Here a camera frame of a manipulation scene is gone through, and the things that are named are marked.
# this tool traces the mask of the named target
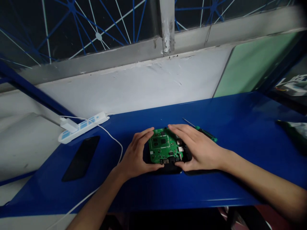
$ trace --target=screwdriver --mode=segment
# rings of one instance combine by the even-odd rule
[[[196,130],[200,131],[201,133],[205,134],[207,137],[209,137],[211,140],[213,140],[215,143],[217,142],[217,138],[215,136],[213,136],[211,133],[201,129],[199,126],[195,126],[193,125],[191,122],[187,121],[186,119],[182,118],[183,120],[185,120],[187,123],[189,123],[190,125],[192,125]]]

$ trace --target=green wall panel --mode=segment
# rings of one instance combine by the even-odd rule
[[[265,37],[237,45],[230,56],[214,97],[252,91],[265,72],[290,45],[296,34]]]

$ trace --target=smartphone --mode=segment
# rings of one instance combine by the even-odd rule
[[[62,182],[76,180],[84,177],[94,156],[100,136],[90,137],[83,140],[76,155],[67,168]]]

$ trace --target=blue table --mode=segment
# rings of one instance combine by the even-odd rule
[[[277,119],[306,122],[306,118],[258,92],[117,114],[103,127],[125,150],[134,133],[152,126],[163,128],[167,124],[184,123],[182,117],[210,131],[220,146],[307,188],[307,157],[298,153],[286,133],[274,123]],[[83,139],[96,135],[101,139],[86,176],[61,182]],[[116,166],[120,151],[120,146],[99,127],[67,145],[61,144],[13,200],[1,207],[0,216],[66,213],[104,181]],[[221,172],[198,176],[146,174],[124,184],[110,211],[259,203],[243,186]]]

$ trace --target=green screwdriver handle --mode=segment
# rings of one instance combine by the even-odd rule
[[[207,137],[209,137],[211,140],[213,140],[215,143],[217,142],[217,138],[213,136],[211,133],[201,129],[199,126],[195,126],[195,129],[200,131],[201,133],[205,134]]]

